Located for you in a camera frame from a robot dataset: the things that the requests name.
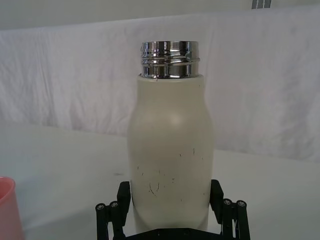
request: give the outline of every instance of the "screw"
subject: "screw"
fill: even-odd
[[[104,205],[103,204],[100,204],[100,205],[98,205],[98,206],[96,206],[96,209],[97,210],[102,210],[102,209],[104,209]]]
[[[225,204],[225,205],[231,205],[231,201],[228,200],[228,199],[225,199],[225,200],[224,200],[224,204]]]
[[[245,207],[246,206],[246,203],[244,201],[238,201],[238,205],[240,207]]]
[[[118,203],[117,203],[117,202],[111,203],[111,207],[112,207],[112,208],[118,207]]]

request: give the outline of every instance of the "white fabric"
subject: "white fabric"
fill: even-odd
[[[140,45],[200,44],[216,147],[320,162],[320,6],[0,31],[0,120],[125,135]]]

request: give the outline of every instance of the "metal bottle neck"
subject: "metal bottle neck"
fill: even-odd
[[[199,75],[196,41],[152,41],[141,46],[141,77],[152,79],[194,78]]]

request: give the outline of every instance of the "table surface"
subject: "table surface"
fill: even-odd
[[[128,173],[125,137],[0,123],[0,176],[16,181],[26,240],[96,239],[95,205]],[[320,164],[216,150],[213,178],[247,202],[251,239],[318,239]],[[132,209],[124,230],[135,233]],[[212,213],[208,230],[220,232]]]

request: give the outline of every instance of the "bottle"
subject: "bottle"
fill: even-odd
[[[136,230],[206,230],[214,139],[198,43],[145,42],[141,52],[127,134]]]

